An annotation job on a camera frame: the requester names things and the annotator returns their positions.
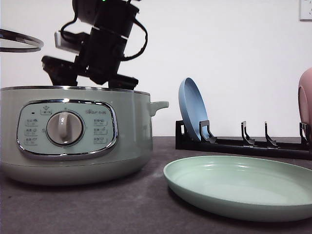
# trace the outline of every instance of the mint green plate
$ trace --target mint green plate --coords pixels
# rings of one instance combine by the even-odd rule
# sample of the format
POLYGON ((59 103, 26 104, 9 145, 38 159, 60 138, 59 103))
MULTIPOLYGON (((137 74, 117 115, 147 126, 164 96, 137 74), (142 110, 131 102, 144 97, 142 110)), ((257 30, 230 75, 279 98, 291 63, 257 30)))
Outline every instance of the mint green plate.
POLYGON ((199 156, 165 166, 169 187, 203 210, 260 222, 312 216, 312 170, 237 156, 199 156))

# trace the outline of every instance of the dish rack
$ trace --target dish rack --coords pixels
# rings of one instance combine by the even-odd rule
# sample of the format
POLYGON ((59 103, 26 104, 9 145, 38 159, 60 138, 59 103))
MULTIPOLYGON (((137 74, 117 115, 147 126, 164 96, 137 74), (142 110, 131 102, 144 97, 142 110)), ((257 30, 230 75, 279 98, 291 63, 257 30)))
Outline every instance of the dish rack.
POLYGON ((175 122, 175 148, 178 150, 194 150, 206 152, 220 152, 238 155, 283 157, 312 160, 311 128, 305 123, 299 124, 300 143, 277 142, 268 135, 268 124, 265 122, 266 141, 252 139, 247 134, 246 121, 241 123, 242 139, 229 139, 215 137, 210 132, 209 120, 199 123, 201 141, 194 141, 188 134, 184 122, 175 122), (209 137, 203 135, 203 129, 207 128, 209 137))

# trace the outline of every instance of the black cable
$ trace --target black cable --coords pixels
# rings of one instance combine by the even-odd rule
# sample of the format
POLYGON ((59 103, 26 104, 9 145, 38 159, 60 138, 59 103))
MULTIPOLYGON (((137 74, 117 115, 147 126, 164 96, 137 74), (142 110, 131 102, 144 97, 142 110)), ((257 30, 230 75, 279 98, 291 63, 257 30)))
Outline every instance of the black cable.
POLYGON ((146 49, 146 46, 147 46, 147 42, 148 42, 148 33, 147 33, 147 30, 146 28, 139 22, 137 21, 137 19, 133 19, 133 23, 135 23, 137 26, 139 26, 144 32, 145 32, 145 43, 143 45, 143 47, 141 48, 141 50, 136 54, 136 55, 133 55, 133 56, 129 56, 129 57, 122 57, 120 59, 120 61, 129 61, 129 60, 132 60, 132 59, 135 59, 137 57, 139 57, 140 55, 143 54, 143 52, 145 51, 146 49))
POLYGON ((74 16, 74 19, 72 20, 72 21, 70 21, 70 22, 68 22, 68 23, 66 23, 62 28, 61 28, 61 30, 60 30, 60 35, 61 35, 61 37, 65 40, 65 41, 67 41, 67 42, 70 42, 70 43, 75 43, 76 44, 76 40, 72 40, 72 39, 68 39, 68 38, 66 38, 65 36, 64 36, 64 29, 68 26, 68 25, 71 25, 71 24, 73 24, 73 23, 75 23, 76 21, 77 21, 77 19, 78 19, 78 4, 77 4, 77 0, 75 0, 75 16, 74 16))

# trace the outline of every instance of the white knob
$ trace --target white knob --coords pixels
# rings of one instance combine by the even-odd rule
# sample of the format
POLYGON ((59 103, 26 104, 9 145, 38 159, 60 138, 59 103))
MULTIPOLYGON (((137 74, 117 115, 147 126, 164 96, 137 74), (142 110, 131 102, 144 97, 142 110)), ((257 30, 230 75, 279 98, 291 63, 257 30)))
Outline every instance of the white knob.
POLYGON ((78 116, 70 112, 60 112, 50 118, 47 134, 56 144, 70 145, 80 138, 82 128, 78 116))

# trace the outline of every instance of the gray table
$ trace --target gray table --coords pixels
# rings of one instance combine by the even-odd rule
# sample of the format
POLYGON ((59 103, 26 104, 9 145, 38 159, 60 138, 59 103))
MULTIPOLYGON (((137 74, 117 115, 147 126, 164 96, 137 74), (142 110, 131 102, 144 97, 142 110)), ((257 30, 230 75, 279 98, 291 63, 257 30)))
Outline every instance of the gray table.
MULTIPOLYGON (((312 233, 312 218, 239 221, 180 199, 168 188, 162 170, 175 159, 201 155, 217 153, 176 150, 174 137, 155 137, 152 160, 139 172, 110 182, 44 187, 15 182, 1 173, 1 234, 312 233)), ((312 169, 312 161, 278 160, 312 169)))

